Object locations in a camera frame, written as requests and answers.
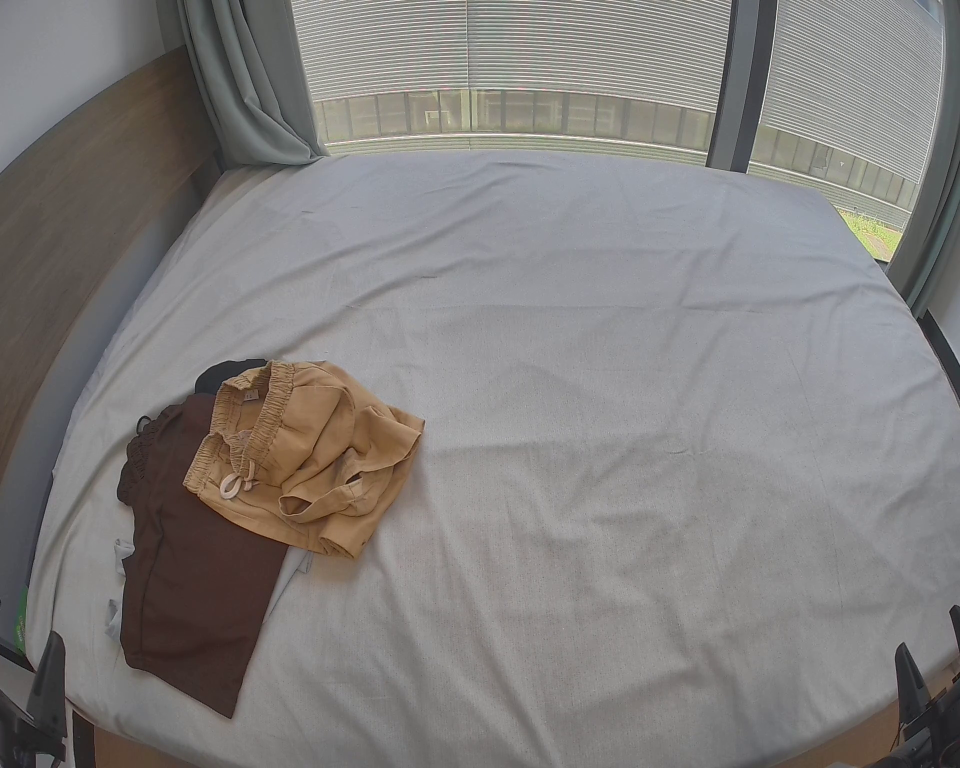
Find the wooden bed frame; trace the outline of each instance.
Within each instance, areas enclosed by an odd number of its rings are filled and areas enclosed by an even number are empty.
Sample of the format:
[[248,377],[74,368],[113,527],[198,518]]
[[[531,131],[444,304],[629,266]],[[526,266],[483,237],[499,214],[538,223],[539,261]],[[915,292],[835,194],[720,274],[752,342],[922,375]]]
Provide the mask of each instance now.
[[[0,391],[0,651],[2,622],[18,599],[3,585],[29,576],[73,405],[171,238],[219,176],[217,149],[181,47],[75,110],[0,174],[0,359],[15,372]],[[18,541],[23,557],[15,563],[4,559],[5,538]],[[876,760],[896,719],[891,705],[780,768]]]

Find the wooden headboard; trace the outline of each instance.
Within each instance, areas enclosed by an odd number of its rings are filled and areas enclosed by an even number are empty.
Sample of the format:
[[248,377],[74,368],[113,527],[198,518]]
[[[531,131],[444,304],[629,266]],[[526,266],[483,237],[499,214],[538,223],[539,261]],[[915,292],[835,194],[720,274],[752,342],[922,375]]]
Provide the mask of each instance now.
[[[11,536],[12,528],[22,534],[22,525],[12,521],[30,513],[22,509],[22,494],[11,497],[5,490],[11,482],[22,485],[23,467],[52,461],[50,445],[59,449],[65,428],[62,414],[69,418],[79,393],[77,382],[65,389],[47,386],[58,356],[63,357],[84,312],[91,313],[93,298],[104,292],[138,238],[198,169],[212,165],[216,149],[181,47],[90,99],[0,174],[0,359],[11,372],[0,390],[0,540]],[[119,308],[119,317],[126,308]],[[111,318],[116,310],[112,307]],[[92,313],[109,314],[102,306]],[[103,351],[95,346],[86,350],[93,359],[84,361],[89,370],[83,379]],[[36,414],[45,386],[47,404],[53,401],[50,392],[58,398],[59,424],[43,420],[46,407]],[[37,424],[41,431],[59,429],[60,434],[43,451],[30,447],[29,455],[20,456]],[[46,480],[31,480],[31,493],[45,494],[35,486],[49,481],[51,467],[37,476]],[[33,542],[21,545],[29,548]],[[4,554],[0,561],[9,560]],[[2,620],[12,599],[9,590],[4,593],[10,568],[9,562],[0,563],[0,640],[8,630]]]

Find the gray curtain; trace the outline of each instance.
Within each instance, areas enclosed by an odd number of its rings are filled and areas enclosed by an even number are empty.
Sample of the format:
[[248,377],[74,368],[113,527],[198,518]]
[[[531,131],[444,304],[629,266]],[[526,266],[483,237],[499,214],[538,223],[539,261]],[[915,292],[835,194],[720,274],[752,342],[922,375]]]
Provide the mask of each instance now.
[[960,0],[944,2],[944,77],[926,176],[887,276],[921,317],[960,237]]
[[317,137],[290,0],[178,0],[194,74],[228,165],[303,165]]

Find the pile of clothes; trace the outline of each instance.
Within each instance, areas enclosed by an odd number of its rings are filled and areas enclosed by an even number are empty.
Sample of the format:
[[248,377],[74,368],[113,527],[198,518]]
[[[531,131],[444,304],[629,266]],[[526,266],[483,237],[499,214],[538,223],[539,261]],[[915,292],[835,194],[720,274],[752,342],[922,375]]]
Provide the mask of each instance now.
[[227,361],[144,417],[117,498],[133,541],[108,635],[127,664],[232,717],[260,626],[312,553],[355,559],[403,487],[423,419],[330,363]]

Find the brown shorts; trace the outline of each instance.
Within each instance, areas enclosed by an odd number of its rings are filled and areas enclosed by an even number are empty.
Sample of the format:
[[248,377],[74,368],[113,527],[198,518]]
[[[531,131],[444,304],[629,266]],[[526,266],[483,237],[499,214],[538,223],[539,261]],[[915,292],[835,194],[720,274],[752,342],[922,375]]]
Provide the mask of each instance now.
[[120,643],[127,664],[232,717],[285,544],[224,519],[183,486],[213,395],[164,409],[127,446],[133,508]]

